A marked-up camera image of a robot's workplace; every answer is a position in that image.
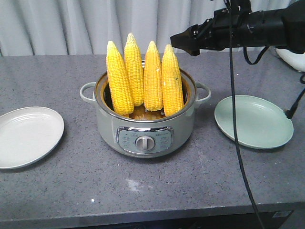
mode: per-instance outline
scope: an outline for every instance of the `white plate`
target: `white plate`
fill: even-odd
[[[248,95],[237,95],[235,103],[237,136],[241,145],[272,149],[286,144],[292,138],[293,124],[278,106]],[[217,104],[214,116],[219,128],[234,140],[232,97]]]
[[[58,144],[63,130],[62,116],[46,107],[25,107],[0,116],[0,169],[43,158]]]

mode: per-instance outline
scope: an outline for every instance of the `corn on the cob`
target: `corn on the cob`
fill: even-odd
[[[162,58],[162,94],[166,116],[171,116],[183,108],[181,73],[170,44],[165,46]]]
[[[114,111],[119,115],[133,112],[133,100],[124,59],[113,41],[107,45],[107,75]]]
[[[144,105],[148,111],[162,109],[160,54],[154,41],[149,43],[144,67]]]
[[[140,106],[144,102],[143,67],[140,47],[132,33],[127,37],[124,59],[134,106]]]

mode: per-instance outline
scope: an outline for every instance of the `table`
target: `table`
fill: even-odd
[[[61,141],[45,158],[0,171],[0,228],[68,228],[252,212],[234,143],[213,117],[217,103],[231,95],[228,53],[177,56],[182,69],[211,88],[212,98],[197,109],[189,140],[153,159],[112,150],[97,130],[95,108],[79,96],[82,85],[106,71],[105,55],[0,57],[0,115],[45,106],[65,122]],[[236,94],[264,98],[282,109],[289,109],[304,87],[298,81],[301,73],[270,52],[257,65],[248,65],[235,52],[234,67]],[[305,207],[304,108],[303,99],[292,119],[294,136],[285,146],[241,147],[261,212]]]

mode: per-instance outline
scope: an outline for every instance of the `white curtain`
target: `white curtain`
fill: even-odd
[[[252,11],[285,8],[291,0],[252,0]],[[132,32],[145,53],[163,53],[170,37],[213,17],[223,0],[0,0],[0,55],[122,52]]]

